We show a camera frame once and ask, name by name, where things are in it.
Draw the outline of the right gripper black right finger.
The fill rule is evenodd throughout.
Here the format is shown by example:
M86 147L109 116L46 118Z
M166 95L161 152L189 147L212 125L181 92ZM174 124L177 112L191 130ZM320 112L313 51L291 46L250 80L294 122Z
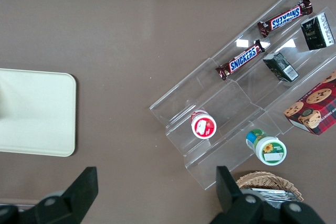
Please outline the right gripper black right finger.
M309 205L288 201L274 208L253 194L243 194L226 166L216 167L216 193L222 207L211 223L325 223Z

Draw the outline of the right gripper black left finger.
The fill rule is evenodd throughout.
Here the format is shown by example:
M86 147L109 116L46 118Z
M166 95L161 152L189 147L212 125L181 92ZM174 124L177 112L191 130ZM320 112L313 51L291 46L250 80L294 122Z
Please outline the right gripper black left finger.
M15 205L1 206L1 223L81 223L98 191L97 168L86 167L60 196L49 196L23 212Z

